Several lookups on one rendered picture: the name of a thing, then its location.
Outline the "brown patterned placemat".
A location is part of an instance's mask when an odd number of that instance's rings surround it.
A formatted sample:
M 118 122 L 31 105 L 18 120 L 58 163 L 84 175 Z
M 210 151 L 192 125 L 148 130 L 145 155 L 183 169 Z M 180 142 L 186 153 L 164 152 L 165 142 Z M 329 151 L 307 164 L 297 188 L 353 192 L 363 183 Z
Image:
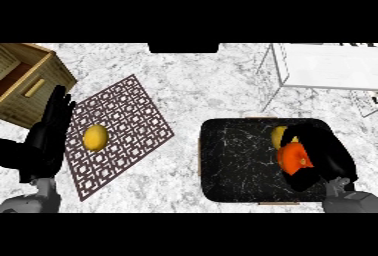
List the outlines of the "brown patterned placemat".
M 105 148 L 92 152 L 83 144 L 93 125 L 108 131 Z M 65 158 L 80 201 L 173 138 L 174 132 L 134 75 L 105 88 L 74 108 L 66 132 Z

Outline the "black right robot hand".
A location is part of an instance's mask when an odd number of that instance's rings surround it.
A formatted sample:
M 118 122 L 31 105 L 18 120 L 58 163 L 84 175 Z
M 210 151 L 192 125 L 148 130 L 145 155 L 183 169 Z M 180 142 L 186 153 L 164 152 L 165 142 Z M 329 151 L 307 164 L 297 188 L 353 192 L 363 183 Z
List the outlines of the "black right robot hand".
M 354 160 L 334 133 L 310 123 L 303 123 L 289 125 L 285 129 L 281 146 L 294 137 L 298 138 L 313 166 L 301 168 L 294 175 L 284 174 L 291 188 L 303 192 L 320 179 L 329 182 L 337 178 L 347 178 L 354 182 L 359 179 Z

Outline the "yellow lemon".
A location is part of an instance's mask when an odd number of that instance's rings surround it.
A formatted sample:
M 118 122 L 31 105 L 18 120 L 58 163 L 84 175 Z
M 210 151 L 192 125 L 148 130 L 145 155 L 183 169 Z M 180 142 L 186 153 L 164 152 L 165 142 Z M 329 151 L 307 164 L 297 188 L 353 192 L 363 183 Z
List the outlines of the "yellow lemon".
M 84 148 L 90 151 L 100 151 L 108 143 L 108 131 L 102 125 L 87 128 L 83 136 Z

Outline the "black marble tray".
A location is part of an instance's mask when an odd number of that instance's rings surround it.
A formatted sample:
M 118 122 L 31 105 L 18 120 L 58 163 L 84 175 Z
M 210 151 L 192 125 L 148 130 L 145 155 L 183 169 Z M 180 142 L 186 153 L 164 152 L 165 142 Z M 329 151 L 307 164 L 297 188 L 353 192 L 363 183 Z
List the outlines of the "black marble tray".
M 220 203 L 320 202 L 326 191 L 319 181 L 304 192 L 291 189 L 276 160 L 272 131 L 278 126 L 310 123 L 313 118 L 219 118 L 201 125 L 201 189 Z

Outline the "wooden drawer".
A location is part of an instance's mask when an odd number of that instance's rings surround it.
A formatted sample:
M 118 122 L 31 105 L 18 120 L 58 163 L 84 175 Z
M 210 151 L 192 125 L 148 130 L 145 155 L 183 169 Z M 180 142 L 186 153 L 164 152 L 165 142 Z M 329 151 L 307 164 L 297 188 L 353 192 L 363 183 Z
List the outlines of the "wooden drawer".
M 30 43 L 0 43 L 0 119 L 30 129 L 40 121 L 56 85 L 77 83 L 53 50 Z

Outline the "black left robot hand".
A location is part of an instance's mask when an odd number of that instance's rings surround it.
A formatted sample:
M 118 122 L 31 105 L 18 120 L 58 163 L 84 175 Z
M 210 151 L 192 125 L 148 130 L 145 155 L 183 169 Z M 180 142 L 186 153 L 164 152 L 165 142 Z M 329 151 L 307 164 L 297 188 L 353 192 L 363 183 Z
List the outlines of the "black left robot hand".
M 62 85 L 55 87 L 41 121 L 28 132 L 22 143 L 0 138 L 0 167 L 19 171 L 19 182 L 53 178 L 61 170 L 66 131 L 75 102 Z

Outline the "orange squash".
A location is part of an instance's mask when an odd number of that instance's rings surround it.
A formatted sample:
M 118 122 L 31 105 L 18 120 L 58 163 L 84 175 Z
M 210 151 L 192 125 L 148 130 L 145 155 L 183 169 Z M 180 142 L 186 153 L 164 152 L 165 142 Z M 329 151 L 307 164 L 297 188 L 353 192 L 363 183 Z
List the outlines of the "orange squash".
M 289 175 L 294 175 L 301 168 L 313 168 L 304 146 L 300 142 L 291 142 L 279 148 L 278 164 Z

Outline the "yellow fruit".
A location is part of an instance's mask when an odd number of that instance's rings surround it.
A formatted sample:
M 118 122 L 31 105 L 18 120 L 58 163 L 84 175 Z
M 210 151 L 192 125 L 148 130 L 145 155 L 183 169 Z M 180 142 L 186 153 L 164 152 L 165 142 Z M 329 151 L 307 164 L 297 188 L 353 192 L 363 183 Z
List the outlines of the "yellow fruit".
M 272 130 L 270 138 L 272 138 L 272 144 L 276 150 L 281 149 L 281 142 L 282 142 L 284 133 L 286 129 L 288 129 L 286 126 L 276 126 Z

